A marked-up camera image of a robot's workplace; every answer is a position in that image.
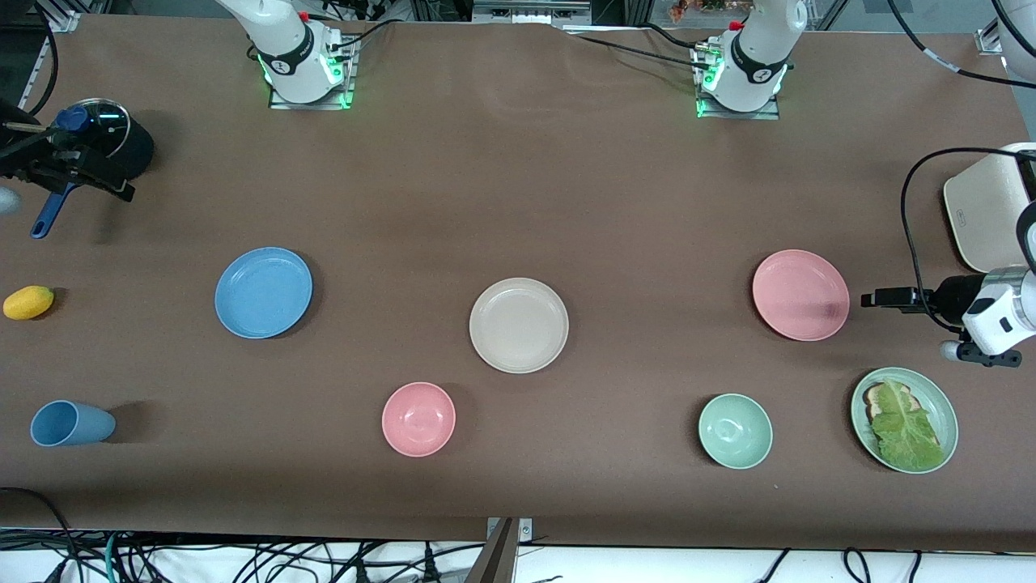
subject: teal cable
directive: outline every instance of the teal cable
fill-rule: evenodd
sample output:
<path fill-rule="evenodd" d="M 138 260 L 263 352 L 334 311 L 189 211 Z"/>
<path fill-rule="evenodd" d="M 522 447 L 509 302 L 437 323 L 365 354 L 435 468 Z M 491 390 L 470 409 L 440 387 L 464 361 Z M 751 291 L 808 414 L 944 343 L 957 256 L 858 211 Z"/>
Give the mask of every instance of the teal cable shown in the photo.
<path fill-rule="evenodd" d="M 112 572 L 112 551 L 115 549 L 115 533 L 108 537 L 105 545 L 105 573 L 108 574 L 108 583 L 115 583 L 115 573 Z"/>

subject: blue handle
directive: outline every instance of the blue handle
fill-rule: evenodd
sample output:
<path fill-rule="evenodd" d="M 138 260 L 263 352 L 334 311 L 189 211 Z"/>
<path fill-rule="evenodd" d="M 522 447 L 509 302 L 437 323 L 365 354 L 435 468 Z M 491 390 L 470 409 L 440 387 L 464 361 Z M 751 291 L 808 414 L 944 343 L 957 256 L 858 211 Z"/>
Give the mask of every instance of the blue handle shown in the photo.
<path fill-rule="evenodd" d="M 64 205 L 64 199 L 68 197 L 69 192 L 76 190 L 79 185 L 68 182 L 65 184 L 64 191 L 52 192 L 47 197 L 47 202 L 39 209 L 39 215 L 36 216 L 36 222 L 32 225 L 29 236 L 32 238 L 42 238 L 47 236 L 47 233 L 51 232 L 51 226 L 54 224 L 54 220 L 58 217 L 58 212 L 61 211 L 61 206 Z"/>

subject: plate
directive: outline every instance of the plate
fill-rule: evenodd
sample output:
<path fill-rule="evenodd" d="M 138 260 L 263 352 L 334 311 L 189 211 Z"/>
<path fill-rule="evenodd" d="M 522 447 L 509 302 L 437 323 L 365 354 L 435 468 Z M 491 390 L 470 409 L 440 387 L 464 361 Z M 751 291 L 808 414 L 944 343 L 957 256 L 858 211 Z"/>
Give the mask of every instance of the plate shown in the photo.
<path fill-rule="evenodd" d="M 474 302 L 468 333 L 474 352 L 493 369 L 535 373 L 562 354 L 569 313 L 546 284 L 524 276 L 505 279 Z"/>
<path fill-rule="evenodd" d="M 911 395 L 917 398 L 921 407 L 928 412 L 928 422 L 931 424 L 931 429 L 936 431 L 936 437 L 939 438 L 939 443 L 943 447 L 944 458 L 942 464 L 930 470 L 917 472 L 901 470 L 882 460 L 877 449 L 877 436 L 870 429 L 870 419 L 867 418 L 867 406 L 863 401 L 863 395 L 870 387 L 884 381 L 896 381 L 910 387 Z M 853 402 L 850 404 L 850 418 L 853 421 L 853 430 L 856 431 L 856 436 L 860 438 L 860 443 L 863 444 L 863 447 L 874 457 L 874 460 L 897 472 L 905 474 L 927 474 L 928 472 L 934 472 L 945 466 L 957 449 L 957 415 L 953 412 L 950 400 L 927 377 L 908 369 L 898 369 L 895 367 L 879 369 L 864 377 L 856 385 L 856 390 L 853 391 Z"/>
<path fill-rule="evenodd" d="M 301 257 L 280 246 L 234 259 L 215 285 L 215 315 L 242 339 L 269 339 L 291 328 L 313 298 L 313 275 Z"/>
<path fill-rule="evenodd" d="M 410 383 L 396 389 L 381 412 L 385 441 L 410 458 L 424 458 L 442 449 L 456 424 L 453 400 L 431 383 Z"/>
<path fill-rule="evenodd" d="M 698 439 L 713 460 L 733 470 L 758 466 L 774 443 L 774 430 L 762 406 L 736 393 L 709 402 L 698 418 Z"/>
<path fill-rule="evenodd" d="M 824 257 L 787 249 L 767 257 L 752 278 L 759 316 L 793 341 L 830 339 L 848 318 L 848 287 Z"/>

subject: plate with lettuce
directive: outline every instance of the plate with lettuce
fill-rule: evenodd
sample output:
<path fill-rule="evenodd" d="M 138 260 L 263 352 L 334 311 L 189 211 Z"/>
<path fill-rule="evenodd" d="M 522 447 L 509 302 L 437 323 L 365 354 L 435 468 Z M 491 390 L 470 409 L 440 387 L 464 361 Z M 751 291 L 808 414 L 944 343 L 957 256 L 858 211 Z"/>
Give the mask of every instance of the plate with lettuce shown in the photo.
<path fill-rule="evenodd" d="M 875 460 L 908 474 L 933 472 L 957 448 L 957 416 L 928 378 L 888 368 L 863 378 L 850 406 L 853 429 Z"/>

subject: bread slice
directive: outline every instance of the bread slice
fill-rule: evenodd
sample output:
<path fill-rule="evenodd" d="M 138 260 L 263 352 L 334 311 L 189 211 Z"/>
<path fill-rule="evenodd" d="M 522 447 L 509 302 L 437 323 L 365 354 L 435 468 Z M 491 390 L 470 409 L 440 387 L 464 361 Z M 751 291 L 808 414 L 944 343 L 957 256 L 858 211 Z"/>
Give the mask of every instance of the bread slice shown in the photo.
<path fill-rule="evenodd" d="M 877 389 L 885 386 L 884 384 L 874 385 L 867 389 L 867 392 L 863 393 L 863 402 L 867 405 L 867 419 L 871 422 L 874 421 L 874 417 L 882 413 L 882 407 L 877 404 Z M 910 392 L 910 387 L 906 385 L 901 385 L 899 390 L 906 396 L 908 401 L 910 401 L 910 410 L 917 411 L 922 409 L 921 402 L 917 401 L 917 398 Z"/>

